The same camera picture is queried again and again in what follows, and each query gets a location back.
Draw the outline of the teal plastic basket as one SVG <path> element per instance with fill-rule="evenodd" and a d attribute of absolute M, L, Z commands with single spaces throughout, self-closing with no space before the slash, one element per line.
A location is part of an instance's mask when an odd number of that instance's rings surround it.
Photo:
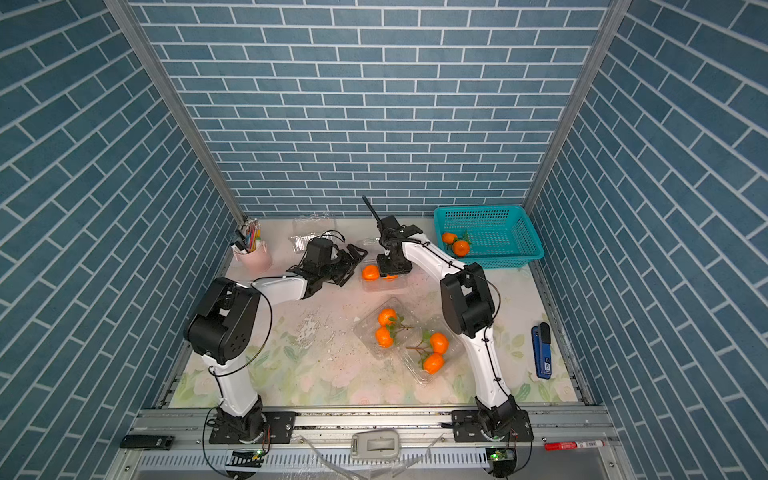
<path fill-rule="evenodd" d="M 451 206 L 434 211 L 437 245 L 450 256 L 484 269 L 522 268 L 544 257 L 541 240 L 520 206 Z M 444 242 L 447 234 L 468 243 L 469 250 L 457 256 Z"/>

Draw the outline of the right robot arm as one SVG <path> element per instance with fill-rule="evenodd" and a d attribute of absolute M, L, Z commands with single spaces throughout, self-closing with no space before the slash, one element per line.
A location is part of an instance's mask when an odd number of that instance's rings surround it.
<path fill-rule="evenodd" d="M 500 305 L 493 297 L 498 289 L 479 264 L 451 257 L 419 227 L 402 225 L 392 215 L 381 217 L 367 197 L 362 200 L 376 221 L 379 244 L 385 250 L 377 256 L 380 271 L 401 275 L 418 266 L 439 282 L 443 318 L 468 355 L 483 434 L 531 443 L 534 435 L 528 412 L 506 386 L 494 345 L 493 324 Z"/>

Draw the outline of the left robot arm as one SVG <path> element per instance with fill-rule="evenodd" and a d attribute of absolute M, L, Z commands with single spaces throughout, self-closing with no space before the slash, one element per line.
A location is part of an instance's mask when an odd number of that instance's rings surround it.
<path fill-rule="evenodd" d="M 339 247 L 325 236 L 311 239 L 299 262 L 282 275 L 263 276 L 249 284 L 219 277 L 198 303 L 184 338 L 201 356 L 216 382 L 220 400 L 214 425 L 237 443 L 268 439 L 263 402 L 248 372 L 257 359 L 248 357 L 259 306 L 267 306 L 268 326 L 274 326 L 274 307 L 304 300 L 326 284 L 344 286 L 368 251 L 349 244 Z"/>

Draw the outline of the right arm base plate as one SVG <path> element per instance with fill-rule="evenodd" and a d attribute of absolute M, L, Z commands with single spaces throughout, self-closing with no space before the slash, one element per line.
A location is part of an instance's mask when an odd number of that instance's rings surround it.
<path fill-rule="evenodd" d="M 440 424 L 452 431 L 457 443 L 472 442 L 531 442 L 534 439 L 528 412 L 514 409 L 453 410 L 450 421 Z"/>

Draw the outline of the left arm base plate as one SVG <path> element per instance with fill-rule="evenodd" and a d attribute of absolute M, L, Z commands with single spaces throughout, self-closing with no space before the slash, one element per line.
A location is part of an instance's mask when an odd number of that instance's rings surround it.
<path fill-rule="evenodd" d="M 259 411 L 246 417 L 234 417 L 221 409 L 206 422 L 208 442 L 214 445 L 289 444 L 296 413 Z"/>

